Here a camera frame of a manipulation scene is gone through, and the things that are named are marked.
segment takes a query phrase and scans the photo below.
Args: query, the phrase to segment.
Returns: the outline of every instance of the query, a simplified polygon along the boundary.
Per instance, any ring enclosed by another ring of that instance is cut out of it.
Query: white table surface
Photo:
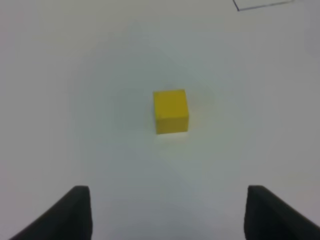
[[[243,240],[248,185],[320,224],[320,2],[0,1],[0,239],[88,185],[94,240]],[[155,134],[152,92],[187,92]]]

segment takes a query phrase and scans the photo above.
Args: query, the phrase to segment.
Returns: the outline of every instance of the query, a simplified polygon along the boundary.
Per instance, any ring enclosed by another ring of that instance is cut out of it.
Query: yellow cube
[[[153,93],[157,134],[187,132],[189,111],[183,89]]]

